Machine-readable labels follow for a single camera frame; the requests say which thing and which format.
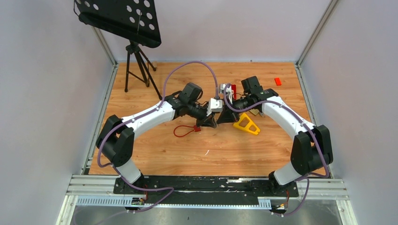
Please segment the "brass padlock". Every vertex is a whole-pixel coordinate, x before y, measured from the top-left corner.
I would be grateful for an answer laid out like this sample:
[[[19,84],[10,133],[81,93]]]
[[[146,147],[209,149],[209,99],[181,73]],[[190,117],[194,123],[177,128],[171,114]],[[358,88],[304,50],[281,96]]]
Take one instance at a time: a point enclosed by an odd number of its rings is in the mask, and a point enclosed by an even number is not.
[[[261,117],[265,117],[265,114],[264,113],[262,113],[262,112],[260,112],[258,109],[251,109],[251,110],[249,110],[249,112],[252,114],[252,115],[254,115],[254,116],[261,116]]]

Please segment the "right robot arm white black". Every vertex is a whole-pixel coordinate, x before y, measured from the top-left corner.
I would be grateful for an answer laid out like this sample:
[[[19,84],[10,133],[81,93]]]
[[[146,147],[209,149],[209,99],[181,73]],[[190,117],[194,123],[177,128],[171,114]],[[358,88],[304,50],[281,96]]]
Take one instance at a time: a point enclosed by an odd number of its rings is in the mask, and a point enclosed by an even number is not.
[[[328,165],[333,162],[330,131],[325,125],[316,126],[294,112],[273,89],[263,89],[256,76],[242,80],[244,94],[234,100],[230,83],[220,84],[223,110],[218,123],[235,122],[239,115],[257,109],[273,119],[293,140],[290,161],[269,174],[269,192],[281,195],[287,185],[315,170],[324,168],[324,178],[329,177]]]

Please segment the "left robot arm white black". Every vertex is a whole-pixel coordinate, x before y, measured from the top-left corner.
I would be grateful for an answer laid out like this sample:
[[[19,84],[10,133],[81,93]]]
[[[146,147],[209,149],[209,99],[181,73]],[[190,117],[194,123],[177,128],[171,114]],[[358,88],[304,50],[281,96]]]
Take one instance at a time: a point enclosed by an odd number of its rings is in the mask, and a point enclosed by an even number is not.
[[[110,116],[102,128],[96,147],[116,171],[126,180],[126,188],[140,193],[144,181],[141,171],[132,161],[134,141],[146,131],[178,117],[188,115],[196,119],[196,126],[216,127],[214,115],[222,110],[222,100],[211,98],[205,105],[197,103],[202,89],[188,83],[182,91],[165,96],[158,104],[131,116]]]

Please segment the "red cable lock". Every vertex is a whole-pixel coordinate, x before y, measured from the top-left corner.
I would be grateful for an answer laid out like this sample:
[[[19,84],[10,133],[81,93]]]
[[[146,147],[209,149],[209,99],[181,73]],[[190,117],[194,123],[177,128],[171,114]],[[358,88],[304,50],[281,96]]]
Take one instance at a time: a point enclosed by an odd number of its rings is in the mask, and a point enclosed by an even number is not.
[[[173,130],[173,135],[178,138],[185,137],[190,133],[200,132],[201,128],[197,125],[188,126],[188,125],[179,125],[176,126]]]

